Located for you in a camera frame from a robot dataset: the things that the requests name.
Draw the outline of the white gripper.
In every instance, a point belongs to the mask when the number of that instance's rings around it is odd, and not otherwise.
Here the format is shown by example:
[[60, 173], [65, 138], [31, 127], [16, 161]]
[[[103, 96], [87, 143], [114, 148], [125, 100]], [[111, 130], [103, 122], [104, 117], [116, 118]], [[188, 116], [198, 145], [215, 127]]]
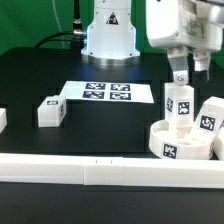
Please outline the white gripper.
[[167, 57], [176, 85], [189, 83], [186, 47], [204, 51], [193, 53], [193, 80], [209, 80], [208, 51], [220, 51], [223, 41], [221, 21], [214, 13], [221, 14], [222, 9], [201, 0], [146, 0], [147, 38], [153, 48], [169, 48]]

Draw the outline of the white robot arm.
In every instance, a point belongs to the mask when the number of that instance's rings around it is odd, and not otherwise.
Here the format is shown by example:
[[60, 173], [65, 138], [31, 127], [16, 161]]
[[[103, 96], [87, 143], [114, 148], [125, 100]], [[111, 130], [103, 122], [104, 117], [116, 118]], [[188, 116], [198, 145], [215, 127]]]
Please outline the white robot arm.
[[[81, 50], [85, 60], [116, 65], [140, 56], [131, 3], [94, 0], [94, 18]], [[223, 43], [224, 0], [145, 0], [145, 16], [149, 44], [167, 51], [174, 83], [189, 83], [189, 54], [199, 79], [208, 80], [211, 54]]]

